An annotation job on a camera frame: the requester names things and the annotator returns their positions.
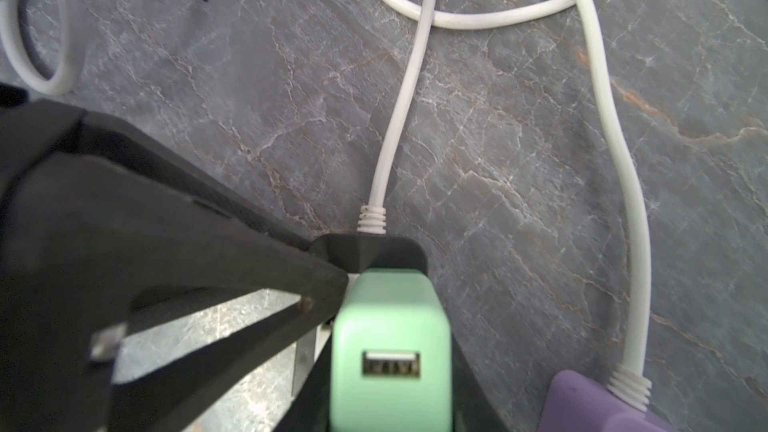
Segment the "green plug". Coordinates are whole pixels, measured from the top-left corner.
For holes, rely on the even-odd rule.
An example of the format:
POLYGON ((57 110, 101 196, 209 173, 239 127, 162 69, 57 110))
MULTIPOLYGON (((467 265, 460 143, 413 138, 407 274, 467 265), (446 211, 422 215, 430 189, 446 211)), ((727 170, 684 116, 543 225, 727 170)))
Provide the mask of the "green plug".
POLYGON ((363 272, 331 339, 330 430, 452 430, 451 327, 424 273, 363 272))

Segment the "purple power strip upper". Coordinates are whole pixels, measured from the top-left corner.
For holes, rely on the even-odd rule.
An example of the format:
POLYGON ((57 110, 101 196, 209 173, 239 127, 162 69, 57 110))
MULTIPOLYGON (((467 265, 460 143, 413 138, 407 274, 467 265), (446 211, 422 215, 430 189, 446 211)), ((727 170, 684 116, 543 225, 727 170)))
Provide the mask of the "purple power strip upper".
POLYGON ((598 382, 565 370, 549 386, 537 430, 661 432, 675 428, 652 412, 627 405, 598 382))

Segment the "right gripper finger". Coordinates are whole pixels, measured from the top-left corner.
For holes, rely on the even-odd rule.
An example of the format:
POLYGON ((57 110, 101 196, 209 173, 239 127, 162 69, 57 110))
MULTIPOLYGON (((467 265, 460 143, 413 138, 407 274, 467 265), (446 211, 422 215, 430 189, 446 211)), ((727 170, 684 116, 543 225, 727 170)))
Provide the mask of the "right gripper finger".
POLYGON ((2 112, 3 430, 181 430, 332 316, 346 286, 126 122, 42 100, 2 112), (299 300, 114 382, 132 321, 263 289, 299 300))

